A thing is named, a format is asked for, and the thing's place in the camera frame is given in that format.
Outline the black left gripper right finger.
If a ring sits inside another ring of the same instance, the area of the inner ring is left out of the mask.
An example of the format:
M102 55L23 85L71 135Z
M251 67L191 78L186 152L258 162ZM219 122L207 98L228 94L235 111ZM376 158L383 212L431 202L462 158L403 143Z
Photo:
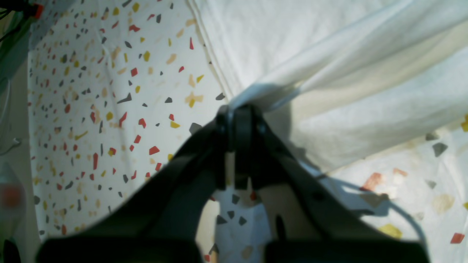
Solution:
M273 240L266 263L427 263L425 247L361 221L310 175L271 131L262 113L234 110L236 183L251 179Z

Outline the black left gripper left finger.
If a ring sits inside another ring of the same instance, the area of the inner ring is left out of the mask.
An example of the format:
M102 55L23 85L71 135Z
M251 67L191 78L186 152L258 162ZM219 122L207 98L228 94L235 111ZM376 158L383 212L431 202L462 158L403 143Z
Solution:
M202 263L195 237L206 202L226 186L231 126L229 107L221 106L120 208L79 234L48 239L37 262Z

